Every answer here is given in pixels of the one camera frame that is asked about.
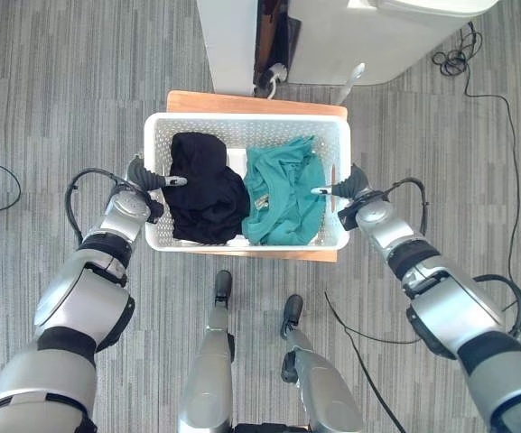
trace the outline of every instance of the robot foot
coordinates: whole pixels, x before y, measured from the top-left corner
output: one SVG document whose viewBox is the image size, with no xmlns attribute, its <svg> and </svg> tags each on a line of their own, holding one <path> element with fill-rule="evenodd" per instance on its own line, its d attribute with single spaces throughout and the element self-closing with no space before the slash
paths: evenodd
<svg viewBox="0 0 521 433">
<path fill-rule="evenodd" d="M 214 281 L 214 305 L 224 303 L 228 308 L 228 300 L 232 294 L 232 274 L 222 270 L 216 274 Z"/>
<path fill-rule="evenodd" d="M 280 336 L 285 340 L 286 331 L 298 326 L 300 315 L 302 313 L 302 296 L 293 294 L 286 300 L 284 305 L 284 317 L 282 326 L 280 327 Z"/>
</svg>

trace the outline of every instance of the teal shirt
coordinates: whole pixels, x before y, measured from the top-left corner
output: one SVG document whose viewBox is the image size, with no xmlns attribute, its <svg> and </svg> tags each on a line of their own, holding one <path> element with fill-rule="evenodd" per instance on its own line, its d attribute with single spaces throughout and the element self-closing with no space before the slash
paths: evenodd
<svg viewBox="0 0 521 433">
<path fill-rule="evenodd" d="M 324 185 L 313 141 L 300 137 L 280 147 L 247 149 L 250 216 L 242 221 L 242 234 L 251 244 L 306 245 L 318 233 L 326 198 L 311 194 Z"/>
</svg>

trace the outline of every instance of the white appliance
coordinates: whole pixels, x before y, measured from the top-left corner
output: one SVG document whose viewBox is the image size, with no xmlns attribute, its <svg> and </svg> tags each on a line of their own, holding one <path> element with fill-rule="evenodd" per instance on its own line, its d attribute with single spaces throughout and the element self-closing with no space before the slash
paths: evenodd
<svg viewBox="0 0 521 433">
<path fill-rule="evenodd" d="M 498 0 L 290 0 L 301 29 L 288 82 L 358 85 L 396 78 Z"/>
</svg>

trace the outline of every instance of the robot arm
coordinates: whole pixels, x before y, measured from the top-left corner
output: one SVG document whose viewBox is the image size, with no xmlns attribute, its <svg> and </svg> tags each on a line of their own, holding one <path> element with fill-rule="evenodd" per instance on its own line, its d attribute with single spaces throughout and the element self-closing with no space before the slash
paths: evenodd
<svg viewBox="0 0 521 433">
<path fill-rule="evenodd" d="M 144 223 L 162 212 L 147 191 L 184 183 L 132 161 L 128 182 L 114 188 L 104 216 L 43 293 L 35 339 L 0 373 L 0 432 L 96 431 L 94 356 L 119 339 L 132 317 L 126 268 Z"/>
<path fill-rule="evenodd" d="M 521 343 L 506 333 L 493 300 L 398 217 L 361 169 L 353 168 L 348 180 L 326 192 L 354 199 L 343 216 L 353 216 L 401 281 L 416 334 L 435 354 L 459 360 L 488 428 L 521 433 Z"/>
</svg>

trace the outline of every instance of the plastic basket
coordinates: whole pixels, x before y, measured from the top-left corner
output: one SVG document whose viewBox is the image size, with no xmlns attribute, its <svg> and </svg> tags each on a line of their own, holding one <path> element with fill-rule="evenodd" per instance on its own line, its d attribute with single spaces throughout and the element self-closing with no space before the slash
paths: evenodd
<svg viewBox="0 0 521 433">
<path fill-rule="evenodd" d="M 176 133 L 195 132 L 216 135 L 228 149 L 228 166 L 244 178 L 246 148 L 282 145 L 298 136 L 315 135 L 314 151 L 320 156 L 328 185 L 350 174 L 349 125 L 329 115 L 237 115 L 203 113 L 156 113 L 144 126 L 144 163 L 148 170 L 168 173 L 172 165 L 170 146 Z M 153 198 L 165 203 L 161 191 Z M 327 198 L 319 233 L 308 245 L 251 245 L 243 236 L 224 245 L 204 245 L 174 239 L 173 221 L 166 207 L 157 224 L 147 224 L 147 243 L 158 251 L 326 251 L 339 250 L 349 241 L 336 215 L 347 200 Z"/>
</svg>

